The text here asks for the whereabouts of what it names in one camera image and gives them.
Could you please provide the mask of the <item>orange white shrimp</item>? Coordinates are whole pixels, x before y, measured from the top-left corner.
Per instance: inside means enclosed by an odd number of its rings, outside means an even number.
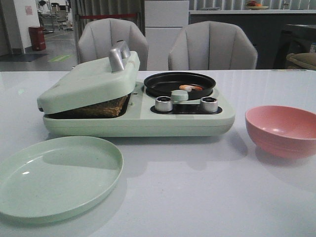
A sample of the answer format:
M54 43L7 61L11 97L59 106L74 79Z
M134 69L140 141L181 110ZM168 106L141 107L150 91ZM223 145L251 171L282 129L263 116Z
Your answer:
M194 91L202 91L203 90L203 88L200 87L200 86L188 85L188 84L180 85L179 89L180 90L185 90L187 92L191 92L192 90L194 90Z

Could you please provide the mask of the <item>bread slice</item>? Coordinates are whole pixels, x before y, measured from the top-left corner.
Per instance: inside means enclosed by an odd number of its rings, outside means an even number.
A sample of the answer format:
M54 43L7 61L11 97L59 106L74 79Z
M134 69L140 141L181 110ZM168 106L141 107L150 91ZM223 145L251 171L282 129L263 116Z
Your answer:
M117 118L125 114L130 95L97 103L90 106L85 106L77 109L72 109L64 112L46 115L53 119L111 119Z

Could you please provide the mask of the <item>green breakfast maker lid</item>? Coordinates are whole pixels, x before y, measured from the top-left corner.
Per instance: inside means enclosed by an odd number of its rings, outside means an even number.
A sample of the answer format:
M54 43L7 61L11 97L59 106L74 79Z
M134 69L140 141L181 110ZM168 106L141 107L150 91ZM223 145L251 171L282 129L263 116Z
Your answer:
M122 59L124 70L114 72L108 57L78 64L37 98L38 109L56 114L130 94L135 87L140 60L136 51Z

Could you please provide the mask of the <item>pink bowl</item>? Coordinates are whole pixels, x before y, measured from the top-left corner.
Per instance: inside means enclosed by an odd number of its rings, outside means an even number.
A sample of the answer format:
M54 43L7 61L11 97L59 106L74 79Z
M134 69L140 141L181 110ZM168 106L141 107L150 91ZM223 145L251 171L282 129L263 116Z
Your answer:
M250 139L262 150L281 158L316 154L316 115L287 106L259 106L246 111Z

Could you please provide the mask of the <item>left silver control knob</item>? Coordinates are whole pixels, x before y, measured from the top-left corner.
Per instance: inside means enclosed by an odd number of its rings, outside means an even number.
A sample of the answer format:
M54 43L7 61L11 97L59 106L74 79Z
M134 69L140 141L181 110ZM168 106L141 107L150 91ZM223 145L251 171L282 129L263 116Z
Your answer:
M158 112L170 112L173 109L172 99L168 96L159 96L155 99L155 110Z

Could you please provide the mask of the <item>silver control knob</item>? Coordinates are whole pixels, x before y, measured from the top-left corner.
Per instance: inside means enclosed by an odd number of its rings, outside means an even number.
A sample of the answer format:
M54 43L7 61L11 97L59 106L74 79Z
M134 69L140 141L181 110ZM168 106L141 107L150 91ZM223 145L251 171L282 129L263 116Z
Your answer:
M158 112L170 112L173 109L172 99L168 96L159 96L155 99L155 110Z
M218 110L218 100L213 97L202 97L200 99L199 109L206 113L215 113Z

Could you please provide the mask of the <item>black round frying pan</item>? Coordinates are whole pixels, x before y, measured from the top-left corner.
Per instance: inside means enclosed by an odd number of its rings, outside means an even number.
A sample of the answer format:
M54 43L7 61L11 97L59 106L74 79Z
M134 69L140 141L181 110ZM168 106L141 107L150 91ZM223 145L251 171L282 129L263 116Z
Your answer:
M144 80L146 93L153 96L170 96L182 85L199 86L202 90L192 90L188 93L189 100L200 99L213 92L216 81L206 75L192 72L164 72L151 75Z

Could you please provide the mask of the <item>right silver control knob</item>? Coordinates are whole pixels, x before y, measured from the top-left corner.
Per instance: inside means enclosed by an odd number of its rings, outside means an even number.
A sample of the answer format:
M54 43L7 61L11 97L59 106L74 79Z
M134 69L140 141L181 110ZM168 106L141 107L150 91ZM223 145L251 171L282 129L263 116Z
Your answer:
M200 99L199 109L206 113L215 113L218 110L218 100L213 97L202 97Z

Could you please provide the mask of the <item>right beige chair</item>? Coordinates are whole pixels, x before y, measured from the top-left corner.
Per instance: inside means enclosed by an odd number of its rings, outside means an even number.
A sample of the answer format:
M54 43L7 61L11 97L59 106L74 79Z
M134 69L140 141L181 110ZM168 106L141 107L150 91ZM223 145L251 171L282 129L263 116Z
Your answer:
M203 21L181 29L168 55L168 69L254 70L258 53L237 25Z

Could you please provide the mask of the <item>beige chair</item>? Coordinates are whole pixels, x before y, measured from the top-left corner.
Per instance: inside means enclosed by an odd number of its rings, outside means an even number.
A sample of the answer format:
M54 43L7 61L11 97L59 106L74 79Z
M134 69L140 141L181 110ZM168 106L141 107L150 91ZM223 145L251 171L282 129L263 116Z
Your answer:
M254 70L258 53L237 25L203 21L181 29L168 55L168 69Z
M108 57L112 46L120 40L138 53L139 70L147 70L148 43L145 36L135 23L114 18L92 21L85 26L78 42L79 62Z

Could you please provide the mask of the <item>white refrigerator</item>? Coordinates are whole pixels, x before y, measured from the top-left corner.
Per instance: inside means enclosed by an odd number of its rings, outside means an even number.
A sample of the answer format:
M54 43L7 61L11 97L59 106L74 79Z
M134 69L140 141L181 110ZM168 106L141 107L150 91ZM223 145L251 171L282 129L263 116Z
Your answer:
M182 27L189 23L188 0L146 0L145 37L149 45L148 71L166 71L168 55Z

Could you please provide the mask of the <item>green round plate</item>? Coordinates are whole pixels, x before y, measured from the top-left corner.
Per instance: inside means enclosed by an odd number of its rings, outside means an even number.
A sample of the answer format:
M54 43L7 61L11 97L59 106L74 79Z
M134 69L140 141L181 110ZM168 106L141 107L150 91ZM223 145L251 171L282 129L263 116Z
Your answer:
M24 223L51 223L77 216L116 186L123 156L111 142L61 137L29 146L0 165L0 212Z

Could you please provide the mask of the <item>grey corrugated curtain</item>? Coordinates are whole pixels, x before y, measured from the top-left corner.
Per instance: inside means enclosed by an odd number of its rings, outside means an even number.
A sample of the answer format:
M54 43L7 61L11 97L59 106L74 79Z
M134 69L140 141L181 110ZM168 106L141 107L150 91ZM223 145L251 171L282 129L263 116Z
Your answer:
M72 0L70 4L77 39L87 23L102 18L132 21L145 32L143 0Z

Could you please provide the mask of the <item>grey kitchen counter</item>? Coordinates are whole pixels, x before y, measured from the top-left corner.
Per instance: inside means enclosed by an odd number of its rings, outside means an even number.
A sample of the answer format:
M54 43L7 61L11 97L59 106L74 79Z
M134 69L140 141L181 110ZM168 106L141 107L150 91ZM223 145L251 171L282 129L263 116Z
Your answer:
M191 10L191 24L216 21L241 27L258 52L257 69L284 69L289 53L308 52L316 40L315 10Z

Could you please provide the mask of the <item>beige cushion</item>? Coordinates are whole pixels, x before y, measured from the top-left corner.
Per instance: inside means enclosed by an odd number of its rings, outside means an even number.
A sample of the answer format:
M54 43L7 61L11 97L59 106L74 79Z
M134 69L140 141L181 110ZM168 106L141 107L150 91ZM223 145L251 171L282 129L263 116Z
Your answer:
M302 69L316 70L316 53L299 53L294 54L290 53L286 56L288 62L291 62L293 65L296 65Z

